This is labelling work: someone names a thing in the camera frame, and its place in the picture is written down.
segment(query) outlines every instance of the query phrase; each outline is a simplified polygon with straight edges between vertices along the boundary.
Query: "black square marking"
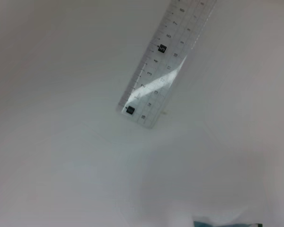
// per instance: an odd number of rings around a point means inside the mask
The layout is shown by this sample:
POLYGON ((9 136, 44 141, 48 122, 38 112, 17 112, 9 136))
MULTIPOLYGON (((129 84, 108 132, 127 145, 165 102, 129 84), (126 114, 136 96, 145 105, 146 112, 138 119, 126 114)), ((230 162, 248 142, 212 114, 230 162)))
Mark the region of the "black square marking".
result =
POLYGON ((160 52, 162 52, 162 53, 165 53, 166 49, 167 49, 167 47, 161 44, 161 45, 159 46, 158 51, 160 51, 160 52))
POLYGON ((129 105, 126 112, 132 115, 134 112, 134 108, 129 105))

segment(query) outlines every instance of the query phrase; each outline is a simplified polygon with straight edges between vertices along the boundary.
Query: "white backdrop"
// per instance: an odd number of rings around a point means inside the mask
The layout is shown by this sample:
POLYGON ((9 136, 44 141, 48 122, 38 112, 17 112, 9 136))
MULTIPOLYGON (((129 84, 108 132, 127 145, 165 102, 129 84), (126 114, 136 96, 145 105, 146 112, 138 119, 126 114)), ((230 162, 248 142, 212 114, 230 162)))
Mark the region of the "white backdrop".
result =
POLYGON ((0 227, 284 227, 284 0, 218 0, 154 129, 115 112, 168 0, 0 0, 0 227))

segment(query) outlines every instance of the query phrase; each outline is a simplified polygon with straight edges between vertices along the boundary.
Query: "transparent ruler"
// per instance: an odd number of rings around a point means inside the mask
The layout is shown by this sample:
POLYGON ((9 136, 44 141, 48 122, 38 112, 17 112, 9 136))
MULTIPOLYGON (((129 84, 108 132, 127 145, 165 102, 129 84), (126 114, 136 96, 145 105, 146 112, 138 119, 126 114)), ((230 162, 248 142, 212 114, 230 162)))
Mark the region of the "transparent ruler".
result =
POLYGON ((119 102, 122 114, 153 127, 215 2, 172 0, 119 102))

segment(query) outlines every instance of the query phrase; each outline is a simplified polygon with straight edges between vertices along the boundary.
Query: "plastic ruler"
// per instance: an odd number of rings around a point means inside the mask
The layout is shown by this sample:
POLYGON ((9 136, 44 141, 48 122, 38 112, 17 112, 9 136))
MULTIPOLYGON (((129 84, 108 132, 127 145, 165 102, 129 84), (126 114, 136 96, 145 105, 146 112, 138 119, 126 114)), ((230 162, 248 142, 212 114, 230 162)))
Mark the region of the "plastic ruler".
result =
POLYGON ((118 110, 152 128, 216 0, 172 0, 124 92, 118 110))

